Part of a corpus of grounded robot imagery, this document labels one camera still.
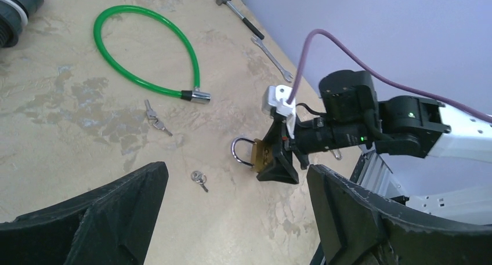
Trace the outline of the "cable lock keys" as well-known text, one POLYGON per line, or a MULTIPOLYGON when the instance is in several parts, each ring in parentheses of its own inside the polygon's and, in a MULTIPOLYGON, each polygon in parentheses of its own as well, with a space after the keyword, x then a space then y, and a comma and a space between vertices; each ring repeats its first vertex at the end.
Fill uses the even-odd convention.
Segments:
POLYGON ((148 99, 144 101, 146 106, 146 115, 148 121, 158 130, 165 132, 168 136, 173 136, 173 134, 165 127, 162 120, 159 119, 157 113, 152 109, 148 99))

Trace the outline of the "small brass padlock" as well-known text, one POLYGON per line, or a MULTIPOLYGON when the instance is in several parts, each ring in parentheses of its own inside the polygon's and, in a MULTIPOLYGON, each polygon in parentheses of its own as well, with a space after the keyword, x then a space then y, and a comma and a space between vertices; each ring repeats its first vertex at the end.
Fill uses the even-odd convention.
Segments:
POLYGON ((340 149, 332 149, 330 150, 330 152, 336 160, 340 161, 343 158, 343 154, 341 153, 340 149))

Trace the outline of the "green cable lock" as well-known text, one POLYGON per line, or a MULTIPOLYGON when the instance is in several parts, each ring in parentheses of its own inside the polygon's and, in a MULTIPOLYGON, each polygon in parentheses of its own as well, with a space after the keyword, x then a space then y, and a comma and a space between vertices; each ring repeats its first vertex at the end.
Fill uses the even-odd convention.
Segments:
POLYGON ((191 42, 182 32, 182 30, 176 26, 170 19, 164 17, 162 14, 153 11, 148 8, 137 5, 117 5, 111 6, 99 13, 95 18, 92 28, 93 41, 95 48, 100 53, 102 59, 106 61, 109 67, 113 68, 120 76, 127 79, 129 82, 144 88, 150 92, 171 97, 174 99, 181 99, 189 101, 191 103, 209 104, 212 96, 201 90, 201 70, 196 51, 194 50, 191 42), (189 90, 177 90, 167 88, 154 83, 149 80, 147 76, 148 72, 140 75, 142 70, 135 70, 135 65, 129 66, 129 59, 124 60, 122 56, 116 53, 122 52, 122 49, 117 49, 115 42, 109 39, 110 26, 115 24, 113 18, 121 16, 122 18, 128 17, 130 19, 139 16, 144 19, 145 25, 151 26, 152 33, 163 33, 162 37, 152 37, 150 33, 144 33, 144 37, 149 37, 149 41, 145 41, 142 37, 138 37, 138 33, 142 33, 143 29, 140 28, 140 24, 136 26, 126 26, 126 29, 136 30, 136 33, 130 33, 128 39, 134 39, 135 44, 143 45, 143 51, 138 52, 137 48, 131 48, 131 56, 137 59, 142 56, 144 60, 149 60, 149 64, 145 64, 145 68, 156 68, 158 71, 163 71, 163 68, 159 68, 159 65, 170 67, 169 64, 165 64, 164 61, 170 60, 171 56, 177 56, 178 59, 171 60, 172 64, 177 64, 179 67, 183 66, 182 60, 190 70, 189 90))

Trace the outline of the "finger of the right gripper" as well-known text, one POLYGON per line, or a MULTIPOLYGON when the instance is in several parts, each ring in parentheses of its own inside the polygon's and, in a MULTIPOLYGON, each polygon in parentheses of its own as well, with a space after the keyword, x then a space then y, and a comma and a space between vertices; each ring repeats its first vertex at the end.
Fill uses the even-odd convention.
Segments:
POLYGON ((263 139, 256 139, 258 181, 298 184, 299 176, 292 163, 292 151, 286 149, 287 126, 280 119, 272 122, 263 139))

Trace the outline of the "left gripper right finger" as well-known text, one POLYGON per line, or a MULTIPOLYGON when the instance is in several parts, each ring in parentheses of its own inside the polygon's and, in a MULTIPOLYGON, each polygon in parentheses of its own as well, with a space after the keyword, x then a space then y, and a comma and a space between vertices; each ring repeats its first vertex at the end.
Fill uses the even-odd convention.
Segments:
POLYGON ((491 227, 411 209, 324 165, 307 183, 320 237, 312 264, 490 264, 491 227))

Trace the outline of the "large brass padlock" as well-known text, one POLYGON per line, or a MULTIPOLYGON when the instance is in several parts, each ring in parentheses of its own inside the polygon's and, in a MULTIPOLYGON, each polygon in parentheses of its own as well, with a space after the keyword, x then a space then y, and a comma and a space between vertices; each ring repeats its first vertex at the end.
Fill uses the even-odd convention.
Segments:
POLYGON ((253 171, 260 174, 263 170, 267 168, 267 166, 273 162, 273 149, 267 145, 263 140, 259 139, 248 139, 245 137, 237 137, 235 138, 230 146, 230 151, 233 158, 248 167, 250 167, 253 171), (244 161, 242 160, 236 153, 236 145, 238 142, 244 141, 246 143, 252 144, 251 149, 251 160, 244 161))

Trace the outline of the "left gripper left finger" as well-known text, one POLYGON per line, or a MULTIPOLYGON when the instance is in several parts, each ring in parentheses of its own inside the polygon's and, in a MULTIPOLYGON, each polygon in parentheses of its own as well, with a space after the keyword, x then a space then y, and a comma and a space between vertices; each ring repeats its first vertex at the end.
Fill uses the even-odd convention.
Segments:
POLYGON ((1 224, 2 264, 143 264, 169 174, 153 162, 1 224))

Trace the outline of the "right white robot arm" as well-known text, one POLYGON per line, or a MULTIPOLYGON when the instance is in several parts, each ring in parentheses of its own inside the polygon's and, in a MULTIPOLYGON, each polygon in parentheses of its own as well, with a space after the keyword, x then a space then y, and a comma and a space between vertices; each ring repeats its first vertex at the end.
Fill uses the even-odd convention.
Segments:
POLYGON ((491 161, 488 123, 448 103, 414 96, 378 101, 367 71, 340 70, 319 83, 324 112, 301 121, 293 88, 270 86, 263 109, 273 123, 253 141, 252 166, 259 181, 297 184, 294 158, 307 169, 309 155, 364 145, 378 154, 417 158, 460 157, 491 161))

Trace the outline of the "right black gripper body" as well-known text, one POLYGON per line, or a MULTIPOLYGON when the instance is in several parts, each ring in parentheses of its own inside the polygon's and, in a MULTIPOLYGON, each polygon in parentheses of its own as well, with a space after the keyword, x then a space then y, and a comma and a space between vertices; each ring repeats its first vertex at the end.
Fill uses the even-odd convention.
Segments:
POLYGON ((322 117, 308 121, 296 120, 290 149, 299 160, 301 169, 310 165, 309 155, 353 146, 371 148, 371 136, 363 123, 329 123, 322 117))

